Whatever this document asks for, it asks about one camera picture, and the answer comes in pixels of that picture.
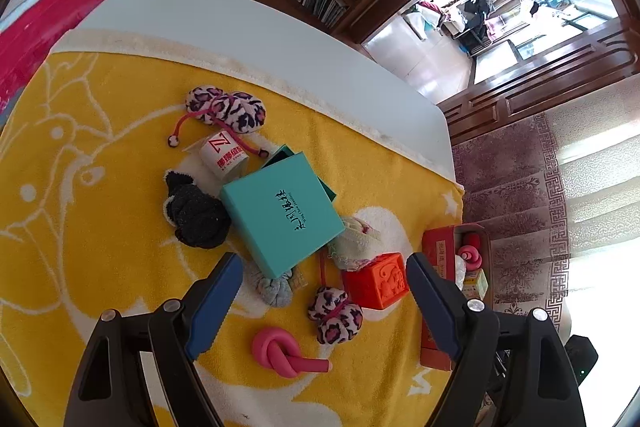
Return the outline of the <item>pink knotted foam tube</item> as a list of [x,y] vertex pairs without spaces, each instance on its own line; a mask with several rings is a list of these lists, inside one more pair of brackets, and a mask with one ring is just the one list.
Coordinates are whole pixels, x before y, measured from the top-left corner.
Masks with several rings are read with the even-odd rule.
[[296,339],[277,327],[267,327],[256,334],[252,355],[259,365],[288,379],[303,374],[325,374],[332,369],[328,359],[305,358]]

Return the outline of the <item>orange rubber cube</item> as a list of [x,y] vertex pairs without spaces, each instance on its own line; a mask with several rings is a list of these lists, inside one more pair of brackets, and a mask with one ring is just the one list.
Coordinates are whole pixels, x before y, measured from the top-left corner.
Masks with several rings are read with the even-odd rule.
[[357,271],[342,271],[341,277],[346,293],[361,308],[385,310],[409,292],[401,253],[382,254]]

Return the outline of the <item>black fuzzy sock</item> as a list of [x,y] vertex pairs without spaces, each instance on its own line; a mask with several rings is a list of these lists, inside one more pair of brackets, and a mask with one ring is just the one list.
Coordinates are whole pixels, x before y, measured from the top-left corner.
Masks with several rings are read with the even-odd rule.
[[220,199],[203,192],[192,176],[175,170],[165,172],[168,196],[163,203],[166,220],[176,239],[192,248],[214,249],[224,243],[231,218]]

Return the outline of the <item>grey sock ball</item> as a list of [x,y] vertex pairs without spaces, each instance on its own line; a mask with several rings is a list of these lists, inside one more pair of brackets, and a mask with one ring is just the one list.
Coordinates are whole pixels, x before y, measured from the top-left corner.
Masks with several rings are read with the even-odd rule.
[[271,308],[288,307],[293,299],[292,276],[291,270],[275,279],[268,279],[264,274],[259,273],[254,283],[258,296]]

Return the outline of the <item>small leopard print pouch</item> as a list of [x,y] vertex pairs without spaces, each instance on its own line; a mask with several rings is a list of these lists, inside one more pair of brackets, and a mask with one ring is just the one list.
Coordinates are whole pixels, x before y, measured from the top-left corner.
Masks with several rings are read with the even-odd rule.
[[353,340],[363,324],[363,313],[346,291],[321,286],[307,309],[308,317],[316,324],[317,340],[321,346],[333,346]]

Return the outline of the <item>floral cream sock ball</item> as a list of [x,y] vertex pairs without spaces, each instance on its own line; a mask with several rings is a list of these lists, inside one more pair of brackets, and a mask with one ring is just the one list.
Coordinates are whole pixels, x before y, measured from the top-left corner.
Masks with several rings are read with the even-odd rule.
[[329,257],[342,271],[359,271],[383,254],[381,233],[355,217],[342,217],[344,230],[328,245]]

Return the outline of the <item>teal box lid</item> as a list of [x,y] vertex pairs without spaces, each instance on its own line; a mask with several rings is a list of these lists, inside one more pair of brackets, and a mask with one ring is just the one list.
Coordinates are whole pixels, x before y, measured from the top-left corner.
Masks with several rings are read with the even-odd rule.
[[277,279],[345,230],[302,153],[224,185],[219,198],[268,279]]

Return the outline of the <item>white red tissue roll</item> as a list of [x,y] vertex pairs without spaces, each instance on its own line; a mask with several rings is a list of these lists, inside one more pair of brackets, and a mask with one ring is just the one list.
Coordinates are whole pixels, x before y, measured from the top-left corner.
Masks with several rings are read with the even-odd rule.
[[226,130],[209,135],[198,153],[204,165],[221,181],[239,176],[248,161],[245,150]]

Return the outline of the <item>leopard print plush pouch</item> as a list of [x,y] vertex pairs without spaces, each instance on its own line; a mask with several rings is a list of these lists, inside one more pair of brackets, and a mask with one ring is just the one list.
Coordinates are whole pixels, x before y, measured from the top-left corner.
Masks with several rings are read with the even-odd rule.
[[243,135],[258,131],[266,122],[266,106],[257,96],[243,91],[226,92],[214,86],[202,86],[188,92],[184,106],[186,113],[168,136],[169,147],[178,146],[182,125],[188,119],[197,119],[207,126],[218,126],[227,131],[245,153],[262,159],[269,156],[263,148],[256,148],[243,139]]

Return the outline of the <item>teal box base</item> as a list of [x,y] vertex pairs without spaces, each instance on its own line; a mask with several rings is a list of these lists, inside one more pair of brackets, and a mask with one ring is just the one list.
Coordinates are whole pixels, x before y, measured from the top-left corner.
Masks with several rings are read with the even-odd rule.
[[[286,144],[281,145],[275,152],[268,156],[266,161],[262,164],[262,168],[267,168],[269,166],[277,164],[277,162],[279,161],[288,159],[292,156],[295,156],[295,153]],[[326,192],[326,196],[328,196],[328,199],[331,202],[334,202],[337,194],[321,178],[319,178],[318,181],[321,184],[323,190]]]

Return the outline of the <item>small pale green carton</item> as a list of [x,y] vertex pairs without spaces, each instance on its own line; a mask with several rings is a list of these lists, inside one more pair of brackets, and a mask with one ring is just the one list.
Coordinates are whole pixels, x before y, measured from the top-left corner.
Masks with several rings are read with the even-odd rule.
[[462,293],[465,298],[484,300],[488,291],[488,280],[483,269],[468,271],[462,286]]

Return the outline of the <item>pink knot toy in box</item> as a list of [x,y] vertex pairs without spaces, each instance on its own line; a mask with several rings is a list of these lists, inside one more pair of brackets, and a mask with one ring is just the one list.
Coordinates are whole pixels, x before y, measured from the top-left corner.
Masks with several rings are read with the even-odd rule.
[[482,267],[482,238],[477,232],[465,233],[461,237],[458,256],[464,261],[465,269],[475,271]]

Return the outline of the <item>red tin box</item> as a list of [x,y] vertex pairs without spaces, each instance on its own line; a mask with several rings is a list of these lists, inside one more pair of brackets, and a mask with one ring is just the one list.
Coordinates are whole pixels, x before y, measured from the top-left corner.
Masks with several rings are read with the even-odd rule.
[[422,253],[431,262],[440,277],[453,281],[462,291],[463,281],[468,270],[465,269],[464,261],[458,256],[458,249],[461,245],[462,235],[469,232],[477,232],[482,238],[483,265],[480,269],[485,271],[488,280],[487,295],[482,301],[492,307],[494,298],[492,298],[491,245],[488,233],[481,225],[463,223],[463,225],[450,225],[450,227],[427,230],[422,237]]

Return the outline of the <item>patterned purple curtain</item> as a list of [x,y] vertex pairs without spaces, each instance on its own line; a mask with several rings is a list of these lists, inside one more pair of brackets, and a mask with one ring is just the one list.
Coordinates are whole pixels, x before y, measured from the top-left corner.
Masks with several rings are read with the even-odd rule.
[[639,254],[639,78],[632,76],[454,147],[463,220],[488,233],[498,310],[547,310],[561,338],[587,284]]

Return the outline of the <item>yellow white blanket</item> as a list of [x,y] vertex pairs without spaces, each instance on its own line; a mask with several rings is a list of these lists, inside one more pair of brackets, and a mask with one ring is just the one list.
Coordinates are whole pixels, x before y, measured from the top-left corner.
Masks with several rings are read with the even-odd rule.
[[259,70],[70,32],[1,135],[1,367],[40,426],[423,426],[407,259],[462,187]]

